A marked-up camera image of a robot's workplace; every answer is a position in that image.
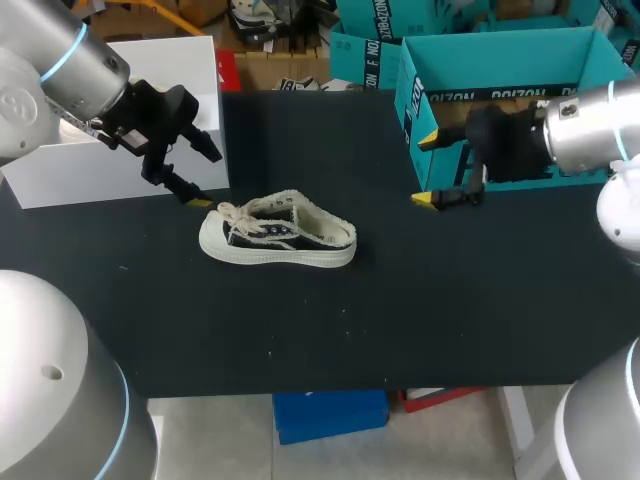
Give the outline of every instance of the blue box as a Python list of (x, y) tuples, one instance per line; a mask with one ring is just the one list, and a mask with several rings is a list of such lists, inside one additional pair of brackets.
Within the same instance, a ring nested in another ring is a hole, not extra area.
[[(418, 142), (438, 128), (431, 102), (558, 96), (632, 75), (607, 38), (593, 28), (468, 33), (405, 38), (395, 108), (420, 187), (466, 183), (468, 147), (422, 152)], [(605, 172), (489, 183), (487, 191), (602, 183)]]
[(364, 85), (368, 89), (395, 89), (400, 52), (400, 45), (347, 35), (338, 23), (331, 31), (331, 78)]
[(338, 0), (345, 33), (392, 42), (405, 36), (450, 33), (449, 0)]
[(280, 444), (384, 427), (389, 404), (382, 390), (274, 394)]

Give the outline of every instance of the shoelace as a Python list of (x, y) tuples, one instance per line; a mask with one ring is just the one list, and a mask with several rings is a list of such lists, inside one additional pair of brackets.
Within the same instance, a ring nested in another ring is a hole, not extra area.
[(266, 232), (267, 230), (258, 224), (258, 220), (249, 214), (249, 206), (250, 203), (244, 207), (236, 207), (230, 203), (222, 202), (218, 204), (218, 212), (232, 228), (237, 228), (243, 235)]

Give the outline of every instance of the white rubber sole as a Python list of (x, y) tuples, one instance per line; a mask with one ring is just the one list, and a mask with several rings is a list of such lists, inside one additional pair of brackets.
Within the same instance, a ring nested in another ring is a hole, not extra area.
[(266, 250), (239, 248), (227, 244), (223, 232), (224, 220), (218, 212), (207, 215), (200, 228), (200, 248), (210, 257), (236, 265), (262, 263), (298, 263), (319, 268), (338, 268), (349, 263), (356, 253), (356, 244), (344, 250), (316, 252), (313, 250)]

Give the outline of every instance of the floor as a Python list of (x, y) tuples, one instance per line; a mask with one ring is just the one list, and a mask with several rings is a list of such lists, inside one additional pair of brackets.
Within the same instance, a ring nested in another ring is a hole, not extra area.
[[(535, 428), (566, 387), (527, 387)], [(385, 428), (280, 446), (270, 395), (157, 399), (162, 420), (157, 480), (513, 480), (496, 392), (421, 412), (394, 408)], [(547, 480), (561, 480), (559, 471)]]

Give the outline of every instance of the black and white sneaker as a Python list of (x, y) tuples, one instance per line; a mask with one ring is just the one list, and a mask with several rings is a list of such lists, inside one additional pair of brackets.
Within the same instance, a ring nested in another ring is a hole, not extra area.
[(289, 262), (313, 267), (346, 265), (356, 252), (353, 225), (316, 207), (296, 190), (221, 203), (200, 229), (207, 255), (240, 265)]

